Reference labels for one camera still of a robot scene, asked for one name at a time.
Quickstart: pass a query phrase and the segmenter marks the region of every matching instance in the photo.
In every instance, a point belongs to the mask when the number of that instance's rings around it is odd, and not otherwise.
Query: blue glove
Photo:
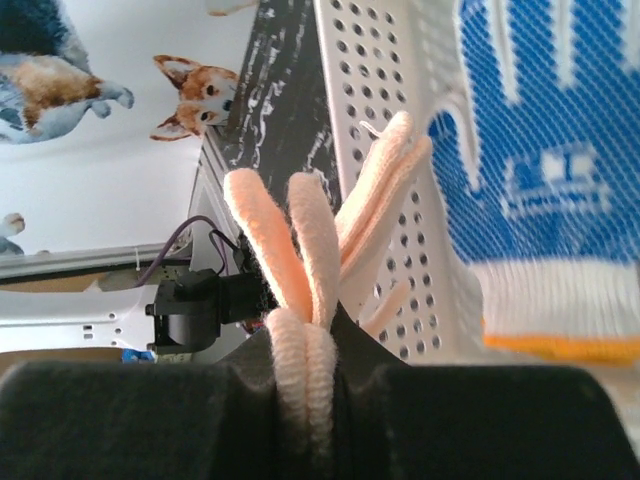
[[[429,134],[485,343],[640,357],[640,2],[459,3],[464,88]]]

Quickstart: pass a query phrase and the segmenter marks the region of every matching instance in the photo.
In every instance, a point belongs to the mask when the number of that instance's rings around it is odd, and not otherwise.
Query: cable
[[[236,245],[234,245],[234,243],[231,240],[229,240],[229,237],[227,237],[224,233],[222,233],[217,228],[214,228],[213,230],[211,230],[209,232],[209,240],[211,241],[211,243],[214,246],[216,245],[216,240],[215,240],[214,235],[217,235],[220,240],[222,240],[224,243],[226,243],[229,246],[229,248],[231,249],[232,252],[235,253],[238,250],[240,250]],[[223,263],[222,268],[220,269],[218,274],[222,273],[222,269],[224,269],[225,273],[228,276],[229,275],[229,264],[227,263],[226,252],[225,252],[225,255],[224,255],[223,259],[222,259],[222,263]]]
[[[208,223],[211,226],[211,228],[213,228],[213,231],[219,232],[218,226],[213,222],[213,220],[211,220],[209,217],[205,217],[204,215],[194,215],[193,217],[186,219],[171,234],[171,236],[169,237],[169,240],[167,240],[167,242],[164,244],[164,246],[162,247],[162,250],[160,250],[160,253],[158,253],[158,256],[156,257],[156,259],[151,263],[151,265],[149,265],[149,268],[147,268],[144,274],[138,279],[134,288],[141,287],[149,281],[149,279],[151,278],[151,275],[153,275],[153,272],[155,272],[155,270],[160,266],[160,264],[162,263],[164,258],[167,256],[167,254],[169,253],[169,250],[171,250],[171,247],[176,242],[180,234],[182,234],[182,232],[184,232],[189,225],[198,221]],[[222,260],[222,269],[225,269],[227,265],[227,261],[226,261],[226,256],[223,253],[224,245],[221,244],[221,246],[218,246],[217,243],[213,242],[213,246],[218,252],[218,255],[220,255],[220,259]]]

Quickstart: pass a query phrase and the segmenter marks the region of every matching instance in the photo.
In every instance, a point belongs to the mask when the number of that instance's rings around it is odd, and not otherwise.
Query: corgi ear
[[[188,58],[171,55],[156,55],[153,57],[153,62],[177,89],[180,89],[191,71],[201,66]]]
[[[153,132],[151,132],[150,137],[152,140],[159,140],[161,142],[173,142],[181,138],[190,137],[191,135],[192,133],[184,128],[176,118],[176,115],[173,114],[158,125]]]

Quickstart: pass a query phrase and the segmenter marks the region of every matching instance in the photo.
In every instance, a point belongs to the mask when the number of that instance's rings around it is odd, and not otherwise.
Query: dog face
[[[152,139],[174,141],[200,136],[207,125],[226,122],[238,75],[169,55],[157,55],[154,62],[178,90],[179,103],[175,113],[154,129]]]

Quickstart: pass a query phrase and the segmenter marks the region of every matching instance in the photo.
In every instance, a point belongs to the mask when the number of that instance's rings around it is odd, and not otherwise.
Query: white plastic basket
[[[343,197],[372,139],[397,110],[425,125],[435,100],[457,82],[455,0],[314,0]],[[539,360],[486,349],[479,285],[455,259],[429,167],[407,198],[388,259],[363,311],[367,318],[394,279],[409,278],[410,299],[380,335],[413,364],[522,363]],[[640,372],[591,368],[609,391],[640,454]]]

